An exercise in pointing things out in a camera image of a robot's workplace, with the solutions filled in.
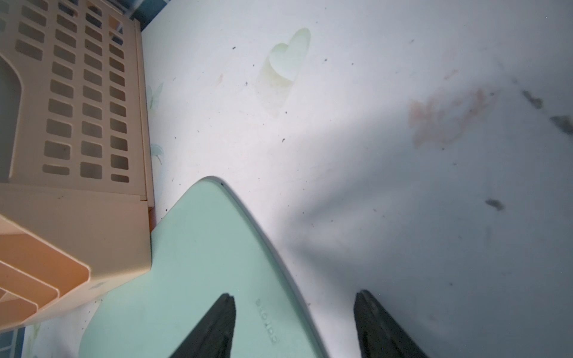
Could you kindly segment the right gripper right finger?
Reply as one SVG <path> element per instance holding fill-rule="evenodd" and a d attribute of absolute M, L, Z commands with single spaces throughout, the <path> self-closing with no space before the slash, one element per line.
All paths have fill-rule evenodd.
<path fill-rule="evenodd" d="M 354 315 L 362 357 L 428 357 L 370 291 L 356 294 Z"/>

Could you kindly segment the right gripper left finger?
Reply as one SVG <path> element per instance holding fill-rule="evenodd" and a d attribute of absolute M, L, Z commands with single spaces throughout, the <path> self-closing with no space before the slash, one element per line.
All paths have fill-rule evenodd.
<path fill-rule="evenodd" d="M 222 294 L 171 358 L 229 358 L 236 324 L 234 297 Z"/>

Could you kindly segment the green cutting board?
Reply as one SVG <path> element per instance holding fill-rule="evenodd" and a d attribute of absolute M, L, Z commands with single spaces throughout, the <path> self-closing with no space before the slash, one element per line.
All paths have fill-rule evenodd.
<path fill-rule="evenodd" d="M 322 357 L 281 265 L 214 178 L 192 185 L 152 231 L 152 268 L 108 293 L 81 357 L 170 357 L 216 300 L 236 304 L 230 357 Z"/>

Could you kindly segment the floral table mat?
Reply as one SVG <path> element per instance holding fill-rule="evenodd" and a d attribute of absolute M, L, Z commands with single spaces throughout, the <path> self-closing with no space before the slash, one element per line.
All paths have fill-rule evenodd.
<path fill-rule="evenodd" d="M 572 355 L 570 1 L 169 1 L 143 54 L 155 221 L 223 180 L 328 356 L 360 289 L 433 357 Z"/>

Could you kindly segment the orange file organizer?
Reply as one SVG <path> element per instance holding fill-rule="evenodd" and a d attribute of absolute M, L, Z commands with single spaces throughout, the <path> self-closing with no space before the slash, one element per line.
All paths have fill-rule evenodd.
<path fill-rule="evenodd" d="M 1 3 L 1 330 L 152 266 L 139 22 L 110 1 Z"/>

